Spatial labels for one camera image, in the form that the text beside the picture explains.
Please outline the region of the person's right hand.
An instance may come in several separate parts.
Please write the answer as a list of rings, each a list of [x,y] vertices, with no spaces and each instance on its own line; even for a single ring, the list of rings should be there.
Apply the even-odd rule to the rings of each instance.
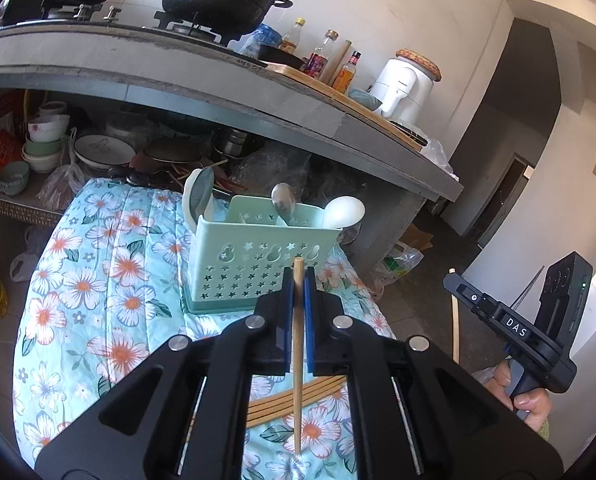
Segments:
[[[549,426],[548,415],[552,411],[552,401],[543,388],[535,388],[511,398],[505,389],[511,384],[511,371],[507,361],[499,362],[496,367],[484,372],[486,390],[492,393],[506,408],[526,413],[524,422],[543,438],[547,438]]]

